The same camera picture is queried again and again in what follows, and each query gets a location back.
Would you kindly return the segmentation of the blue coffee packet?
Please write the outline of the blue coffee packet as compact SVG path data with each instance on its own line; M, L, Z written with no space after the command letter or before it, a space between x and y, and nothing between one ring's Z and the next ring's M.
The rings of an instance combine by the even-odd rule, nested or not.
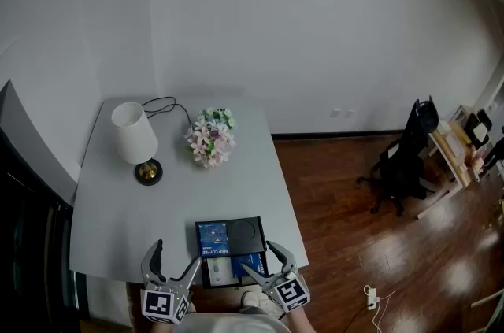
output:
M198 223L197 229L202 257L227 257L230 255L226 223Z
M260 253L250 253L231 257L232 273L234 278L248 277L249 273L243 268L243 264L252 268L255 272L265 273L262 257Z

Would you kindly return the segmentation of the person's white shirt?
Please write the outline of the person's white shirt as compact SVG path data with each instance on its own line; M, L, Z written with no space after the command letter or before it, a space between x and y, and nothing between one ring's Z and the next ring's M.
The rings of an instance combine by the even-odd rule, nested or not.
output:
M175 333L291 333L280 321L263 314L191 313Z

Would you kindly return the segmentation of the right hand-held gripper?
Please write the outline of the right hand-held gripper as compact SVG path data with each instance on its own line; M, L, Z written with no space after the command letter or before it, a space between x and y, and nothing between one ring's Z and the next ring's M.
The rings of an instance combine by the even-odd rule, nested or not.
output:
M282 263L281 273L266 275L255 271L246 263L241 264L242 268L285 313L308 304L309 289L304 278L298 274L294 254L279 243L267 241L266 244Z

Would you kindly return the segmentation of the person's right forearm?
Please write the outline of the person's right forearm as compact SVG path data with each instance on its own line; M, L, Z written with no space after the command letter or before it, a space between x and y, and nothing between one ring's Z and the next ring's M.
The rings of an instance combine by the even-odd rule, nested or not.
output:
M316 333L303 307L289 312L287 318L291 333Z

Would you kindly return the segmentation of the white sachet packet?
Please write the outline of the white sachet packet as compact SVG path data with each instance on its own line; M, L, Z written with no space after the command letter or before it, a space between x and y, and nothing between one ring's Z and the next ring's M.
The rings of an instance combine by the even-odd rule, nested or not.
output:
M209 283L212 287L222 287L235 283L230 257L213 257L207 259Z

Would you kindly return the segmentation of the black storage box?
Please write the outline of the black storage box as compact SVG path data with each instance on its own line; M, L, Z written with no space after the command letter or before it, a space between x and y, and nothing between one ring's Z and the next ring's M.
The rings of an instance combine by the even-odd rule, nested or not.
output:
M266 261L266 241L264 237L264 232L262 229L261 218L260 217L248 217L240 218L234 220L219 220L219 221L204 221L197 222L195 224L198 251L202 259L201 270L202 270L202 285L206 289L217 289L217 288L229 288L229 287L246 287L254 285L255 281L250 277L235 278L235 283L232 285L222 286L222 287L212 287L209 283L209 270L207 259L212 257L202 257L200 253L199 240L198 240L198 223L209 223L209 222L224 222L227 224L228 231L228 245L230 249L230 255L228 257L247 255L250 253L260 253L266 274L268 272L268 266Z

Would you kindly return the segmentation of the white power strip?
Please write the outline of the white power strip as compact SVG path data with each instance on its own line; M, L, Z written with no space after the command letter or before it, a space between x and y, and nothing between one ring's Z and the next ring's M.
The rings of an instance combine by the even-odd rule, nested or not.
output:
M373 310L379 303L379 298L376 295L376 288L366 285L363 287L365 296L367 297L367 310Z

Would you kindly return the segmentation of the black chair with white pad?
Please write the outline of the black chair with white pad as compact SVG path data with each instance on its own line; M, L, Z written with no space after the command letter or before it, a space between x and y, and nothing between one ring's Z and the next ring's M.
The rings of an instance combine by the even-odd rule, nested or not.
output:
M464 131L476 150L488 143L488 134L492 126L493 123L484 109L469 114L468 120L464 126Z

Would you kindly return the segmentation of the light wooden desk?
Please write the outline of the light wooden desk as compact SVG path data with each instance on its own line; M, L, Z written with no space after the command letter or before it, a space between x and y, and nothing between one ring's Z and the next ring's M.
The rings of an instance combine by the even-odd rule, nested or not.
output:
M453 196L467 188L471 182L476 181L477 171L473 163L478 161L475 157L476 150L471 139L465 133L463 127L455 121L441 120L437 129L430 134L430 139L434 147L428 153L431 157L439 152L447 167L450 170L452 178L448 184L438 188L428 200L430 206L417 214L417 219L425 218L437 207L446 204Z

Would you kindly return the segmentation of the person's right shoe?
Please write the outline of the person's right shoe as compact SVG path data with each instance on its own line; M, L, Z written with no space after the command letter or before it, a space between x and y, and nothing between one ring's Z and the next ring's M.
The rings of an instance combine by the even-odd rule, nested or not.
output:
M269 304L269 298L262 292L246 291L241 297L241 307L262 309Z

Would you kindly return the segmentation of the pink white flower bouquet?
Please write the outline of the pink white flower bouquet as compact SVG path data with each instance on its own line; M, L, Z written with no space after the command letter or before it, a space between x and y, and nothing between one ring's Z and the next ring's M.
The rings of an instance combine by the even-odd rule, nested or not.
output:
M228 108L208 108L196 117L184 136L194 162L203 168L216 168L226 162L235 147L236 120Z

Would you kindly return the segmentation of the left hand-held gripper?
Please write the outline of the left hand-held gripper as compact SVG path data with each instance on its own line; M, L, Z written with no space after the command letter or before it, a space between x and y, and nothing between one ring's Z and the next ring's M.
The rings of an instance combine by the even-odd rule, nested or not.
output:
M141 291L142 314L153 322L181 324L191 303L190 288L201 267L201 258L194 258L181 277L167 281L161 272L162 250L163 240L159 239L141 263L145 282L145 289Z

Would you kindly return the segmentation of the white shade table lamp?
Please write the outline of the white shade table lamp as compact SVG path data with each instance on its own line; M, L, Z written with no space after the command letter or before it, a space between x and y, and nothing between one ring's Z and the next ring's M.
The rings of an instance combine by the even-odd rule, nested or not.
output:
M134 177L143 186L157 184L162 176L161 163L154 156L158 138L143 107L138 102L125 102L111 115L119 156L134 166Z

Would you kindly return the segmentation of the black office chair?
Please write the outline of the black office chair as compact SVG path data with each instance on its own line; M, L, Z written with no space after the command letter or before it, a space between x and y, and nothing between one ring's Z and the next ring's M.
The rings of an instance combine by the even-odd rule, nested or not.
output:
M382 189L376 204L370 209L371 214L378 213L382 202L389 199L397 215L401 216L404 198L425 200L429 193L436 192L436 186L425 179L420 153L428 146L429 136L438 124L439 114L432 98L414 102L401 137L380 154L369 177L360 176L356 180L357 183L366 182Z

